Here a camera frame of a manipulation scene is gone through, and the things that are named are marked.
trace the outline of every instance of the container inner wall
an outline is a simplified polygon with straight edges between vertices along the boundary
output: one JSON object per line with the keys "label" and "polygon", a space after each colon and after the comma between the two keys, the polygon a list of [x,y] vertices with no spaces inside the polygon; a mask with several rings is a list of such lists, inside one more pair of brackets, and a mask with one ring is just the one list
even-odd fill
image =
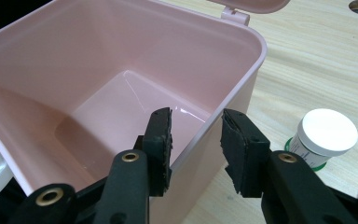
{"label": "container inner wall", "polygon": [[169,106],[174,161],[261,50],[247,28],[158,2],[53,2],[0,32],[3,155],[27,193],[83,189]]}

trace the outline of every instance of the metal grommet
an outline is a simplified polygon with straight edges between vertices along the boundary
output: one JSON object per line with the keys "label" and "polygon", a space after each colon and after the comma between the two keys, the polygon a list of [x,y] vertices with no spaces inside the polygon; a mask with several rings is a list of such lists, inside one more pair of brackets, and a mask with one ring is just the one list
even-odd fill
{"label": "metal grommet", "polygon": [[126,162],[137,161],[139,159],[139,155],[133,152],[129,152],[125,154],[121,159]]}
{"label": "metal grommet", "polygon": [[288,154],[288,153],[281,153],[278,155],[279,159],[281,159],[281,161],[286,161],[286,162],[296,162],[297,159],[296,157]]}
{"label": "metal grommet", "polygon": [[48,206],[56,203],[62,196],[63,190],[61,188],[47,189],[36,198],[36,204]]}

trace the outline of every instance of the pink plastic container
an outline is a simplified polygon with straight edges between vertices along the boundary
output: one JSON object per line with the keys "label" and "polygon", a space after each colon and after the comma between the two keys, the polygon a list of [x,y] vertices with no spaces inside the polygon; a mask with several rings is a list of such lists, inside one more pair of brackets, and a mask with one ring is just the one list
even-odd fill
{"label": "pink plastic container", "polygon": [[223,165],[222,109],[246,112],[266,50],[243,24],[158,1],[54,1],[0,30],[0,153],[27,194],[80,190],[169,106],[172,182],[151,221],[175,223]]}

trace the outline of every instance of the wooden table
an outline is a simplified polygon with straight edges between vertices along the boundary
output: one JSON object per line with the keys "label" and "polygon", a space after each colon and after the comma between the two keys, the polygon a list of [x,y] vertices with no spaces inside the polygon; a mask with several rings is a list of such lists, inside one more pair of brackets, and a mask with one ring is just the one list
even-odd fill
{"label": "wooden table", "polygon": [[[224,7],[205,0],[165,0],[220,17]],[[249,26],[265,37],[268,56],[257,75],[248,116],[283,149],[301,118],[315,108],[349,117],[358,129],[358,14],[351,0],[296,0],[267,15],[251,14]],[[358,142],[330,160],[317,175],[351,196],[358,195]],[[264,223],[259,199],[235,193],[224,167],[184,223]]]}

